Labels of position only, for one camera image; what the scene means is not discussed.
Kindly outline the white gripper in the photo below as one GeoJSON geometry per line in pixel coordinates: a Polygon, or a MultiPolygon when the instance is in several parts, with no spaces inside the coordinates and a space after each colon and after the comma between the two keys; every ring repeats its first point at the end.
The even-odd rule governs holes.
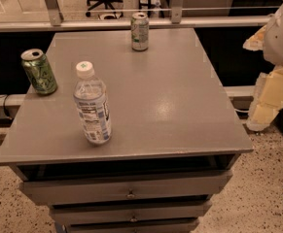
{"type": "Polygon", "coordinates": [[[277,65],[269,74],[260,73],[246,121],[250,130],[263,131],[283,109],[283,4],[243,47],[252,51],[264,49],[265,60],[277,65]]]}

